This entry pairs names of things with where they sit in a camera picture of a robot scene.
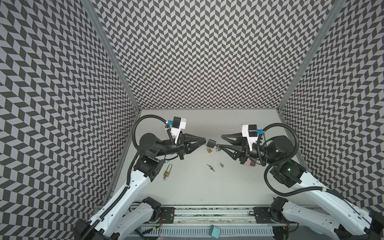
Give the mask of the black padlock with keys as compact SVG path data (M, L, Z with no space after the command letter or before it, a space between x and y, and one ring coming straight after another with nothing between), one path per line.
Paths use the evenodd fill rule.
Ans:
M218 144L215 140L209 139L206 142L207 148L215 149L217 152L220 151L220 144Z

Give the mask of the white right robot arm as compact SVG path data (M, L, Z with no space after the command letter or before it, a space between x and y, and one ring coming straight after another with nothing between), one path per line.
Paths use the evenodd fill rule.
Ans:
M241 133L222 135L226 145L217 148L244 164L258 160L265 167L264 181L277 197L270 205L271 220L295 222L334 240L379 240L383 214L368 212L326 187L300 163L295 131L273 123L263 129L243 125Z

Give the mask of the long shackle brass padlock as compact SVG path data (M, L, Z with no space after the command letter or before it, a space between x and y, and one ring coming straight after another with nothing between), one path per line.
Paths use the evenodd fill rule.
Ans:
M164 175L163 175L163 180L165 181L169 176L170 176L170 173L171 173L171 170L172 170L172 167L173 167L173 164L169 164L164 172Z

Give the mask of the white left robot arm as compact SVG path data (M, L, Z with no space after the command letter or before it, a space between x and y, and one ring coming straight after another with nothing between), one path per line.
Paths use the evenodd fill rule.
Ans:
M167 140L160 140L152 133L136 140L136 129L145 119L161 121L168 134ZM162 156L176 154L181 160L205 145L213 148L216 141L197 137L182 132L186 119L174 117L167 121L160 116L145 115L140 117L132 129L132 141L137 153L128 170L126 183L117 193L88 221L78 220L74 227L76 240L123 240L142 224L155 222L160 216L161 204L152 198L144 199L140 205L129 212L131 205L161 171L164 161Z

